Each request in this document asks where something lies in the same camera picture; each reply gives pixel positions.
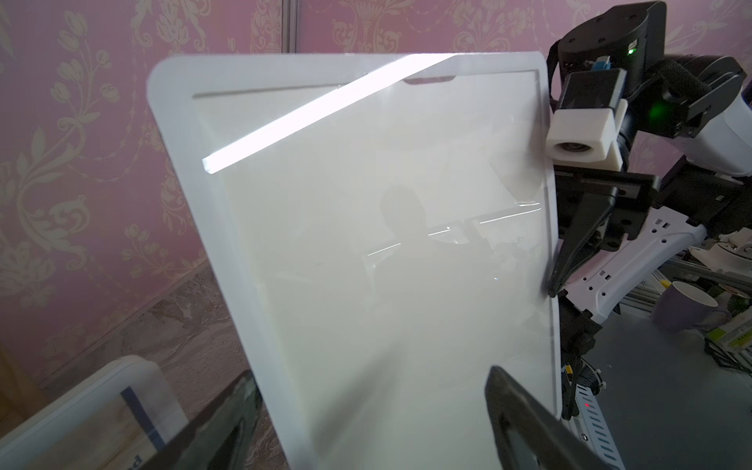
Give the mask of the blue-bordered dim sum menu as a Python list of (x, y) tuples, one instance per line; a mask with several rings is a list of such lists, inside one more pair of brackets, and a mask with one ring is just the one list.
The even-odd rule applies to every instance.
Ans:
[(165, 439), (128, 387), (27, 468), (139, 469), (165, 447)]

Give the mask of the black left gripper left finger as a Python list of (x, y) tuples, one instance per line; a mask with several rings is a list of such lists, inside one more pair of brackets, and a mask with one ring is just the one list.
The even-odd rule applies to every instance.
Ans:
[(242, 469), (257, 428), (262, 394), (250, 370), (151, 457), (144, 469)]

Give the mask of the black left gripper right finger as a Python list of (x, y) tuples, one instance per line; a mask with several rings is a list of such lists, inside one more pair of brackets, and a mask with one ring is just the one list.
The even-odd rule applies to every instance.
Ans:
[(485, 399), (502, 468), (608, 469), (602, 459), (499, 366), (490, 369)]

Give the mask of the white acrylic menu rack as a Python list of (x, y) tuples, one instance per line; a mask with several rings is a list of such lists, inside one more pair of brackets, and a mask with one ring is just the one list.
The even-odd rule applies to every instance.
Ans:
[(56, 442), (82, 425), (104, 405), (131, 387), (166, 445), (188, 419), (172, 387), (155, 362), (123, 356), (110, 362), (1, 439), (1, 467), (29, 469)]

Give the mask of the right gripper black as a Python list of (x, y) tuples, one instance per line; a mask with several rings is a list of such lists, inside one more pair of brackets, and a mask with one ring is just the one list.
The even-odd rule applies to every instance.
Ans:
[(592, 168), (554, 168), (558, 234), (562, 241), (548, 282), (555, 298), (582, 262), (585, 247), (618, 251), (638, 237), (658, 196), (661, 178)]

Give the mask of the aluminium rail frame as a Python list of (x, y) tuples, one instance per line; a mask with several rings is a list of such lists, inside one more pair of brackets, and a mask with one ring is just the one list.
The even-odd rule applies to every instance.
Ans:
[(579, 414), (566, 422), (570, 431), (610, 469), (624, 470), (624, 462), (591, 389), (577, 385), (575, 405)]

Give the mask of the purple mug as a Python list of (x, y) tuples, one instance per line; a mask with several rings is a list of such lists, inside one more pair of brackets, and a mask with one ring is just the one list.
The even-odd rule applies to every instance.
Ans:
[(692, 284), (673, 282), (659, 297), (650, 319), (668, 332), (713, 328), (711, 316), (725, 315), (718, 302)]

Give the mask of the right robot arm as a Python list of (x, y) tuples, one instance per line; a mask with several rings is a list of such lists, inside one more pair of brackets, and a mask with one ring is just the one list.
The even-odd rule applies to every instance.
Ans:
[(623, 4), (580, 23), (548, 51), (556, 119), (604, 112), (616, 162), (556, 166), (559, 233), (548, 293), (562, 358), (585, 356), (624, 297), (675, 254), (751, 224), (751, 85), (731, 56), (667, 46), (662, 1)]

